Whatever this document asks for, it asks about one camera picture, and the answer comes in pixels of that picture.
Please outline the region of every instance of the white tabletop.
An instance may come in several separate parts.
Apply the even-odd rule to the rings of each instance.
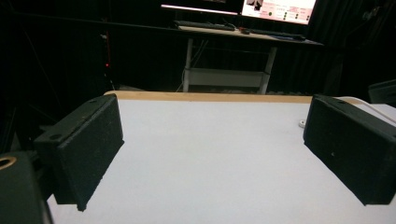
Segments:
[[[396,222],[304,145],[309,104],[119,103],[125,144],[84,212],[49,198],[56,224]]]

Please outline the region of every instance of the white cable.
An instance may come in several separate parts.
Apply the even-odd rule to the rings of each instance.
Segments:
[[[365,106],[369,107],[370,109],[374,110],[376,113],[380,114],[382,117],[384,117],[384,118],[386,118],[386,119],[388,119],[388,120],[390,120],[390,121],[392,121],[393,123],[396,124],[396,119],[391,118],[389,115],[387,115],[387,114],[384,113],[383,111],[381,111],[381,110],[375,108],[374,106],[370,105],[369,103],[367,103],[367,102],[365,102],[365,101],[363,101],[363,100],[361,100],[361,99],[359,99],[359,98],[352,97],[352,96],[341,96],[341,97],[334,97],[334,98],[335,98],[335,99],[338,99],[338,100],[343,100],[343,101],[345,101],[345,100],[355,100],[355,101],[358,101],[358,102],[364,104]]]

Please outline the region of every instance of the keyboard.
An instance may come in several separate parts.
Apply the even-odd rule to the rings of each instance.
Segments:
[[[212,24],[212,23],[203,23],[203,22],[194,22],[194,21],[175,21],[177,26],[189,26],[189,27],[198,27],[205,29],[213,29],[213,30],[224,30],[224,31],[234,31],[235,28],[220,24]]]
[[[249,29],[252,34],[256,35],[274,35],[274,36],[280,36],[280,37],[289,37],[297,40],[305,40],[305,37],[303,35],[294,35],[294,34],[287,34],[287,33],[281,33],[281,32],[275,32],[275,31],[266,31],[266,30],[257,30],[257,29]]]

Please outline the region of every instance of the background desk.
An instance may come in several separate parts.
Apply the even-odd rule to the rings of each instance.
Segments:
[[[118,96],[125,144],[85,212],[49,199],[56,224],[395,223],[395,202],[363,206],[304,145],[310,97]]]
[[[314,41],[305,40],[297,41],[292,38],[275,38],[269,35],[256,35],[241,34],[238,30],[235,31],[223,31],[215,29],[205,29],[197,27],[179,26],[182,31],[190,31],[195,33],[212,34],[212,35],[224,35],[224,36],[237,36],[242,38],[248,38],[250,40],[261,40],[263,43],[265,41],[272,41],[272,43],[293,43],[295,45],[303,46],[323,46]],[[276,57],[277,47],[272,46],[268,52],[268,58],[265,63],[264,71],[262,72],[248,72],[248,71],[225,71],[219,69],[202,69],[191,67],[191,53],[192,53],[193,38],[189,38],[187,44],[187,56],[186,65],[183,77],[183,91],[189,91],[190,84],[197,85],[227,85],[227,86],[243,86],[243,87],[259,87],[258,93],[265,94],[268,86],[268,82],[271,76],[271,71],[274,65],[274,60]]]

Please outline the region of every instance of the computer monitor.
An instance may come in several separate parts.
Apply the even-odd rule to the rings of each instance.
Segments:
[[[241,15],[308,25],[317,0],[244,0]]]
[[[242,4],[243,0],[162,0],[161,8],[236,16]]]

